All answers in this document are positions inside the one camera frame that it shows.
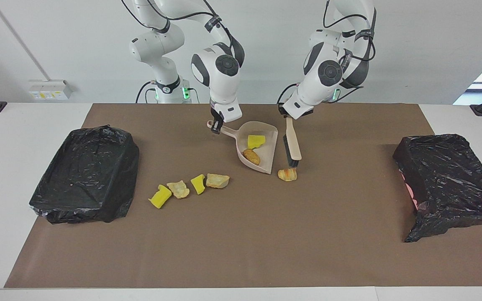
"white wall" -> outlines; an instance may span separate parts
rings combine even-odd
[[[321,27],[325,0],[210,0],[246,50],[239,99],[275,102],[302,78],[308,37]],[[358,102],[453,103],[482,72],[482,1],[375,0],[377,57]],[[153,78],[132,59],[129,41],[142,33],[118,0],[0,0],[0,11],[52,79],[74,88],[72,102],[132,102]],[[169,55],[193,79],[194,51],[212,44],[198,23],[179,21],[186,44]],[[27,80],[42,73],[0,20],[0,99],[30,101]]]

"white table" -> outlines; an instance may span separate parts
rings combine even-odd
[[[3,289],[36,215],[27,204],[69,131],[90,104],[9,103],[0,113],[0,300],[482,300],[482,287],[243,289]],[[482,117],[465,106],[421,105],[436,134],[464,136],[482,162]]]

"yellow sponge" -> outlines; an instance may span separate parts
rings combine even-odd
[[[265,136],[249,135],[248,149],[254,149],[262,146],[265,143]]]
[[[159,185],[157,187],[159,191],[157,191],[151,199],[148,199],[157,209],[161,209],[165,202],[172,196],[172,191],[168,188],[164,187],[163,185]]]
[[[206,187],[204,187],[204,175],[199,175],[194,179],[191,179],[191,183],[193,184],[193,187],[195,187],[198,195],[203,193],[206,189]]]

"beige dustpan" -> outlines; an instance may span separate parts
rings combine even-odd
[[[208,128],[211,128],[212,125],[213,121],[208,121]],[[237,156],[239,157],[239,160],[243,162],[243,164],[262,173],[271,174],[273,170],[273,158],[276,147],[276,139],[278,138],[277,128],[264,122],[249,121],[245,122],[237,131],[223,125],[222,128],[220,128],[220,132],[230,137],[233,137],[236,140]],[[258,156],[260,156],[261,162],[259,166],[247,160],[245,157],[243,157],[242,154],[243,151],[248,147],[247,141],[249,139],[249,135],[265,136],[265,144],[254,149],[254,152],[256,152]]]

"plastic bag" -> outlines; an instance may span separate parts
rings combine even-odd
[[[133,200],[139,148],[130,133],[100,126],[70,132],[29,202],[50,223],[111,222]]]
[[[404,137],[393,158],[417,206],[405,242],[482,224],[482,164],[462,136]]]

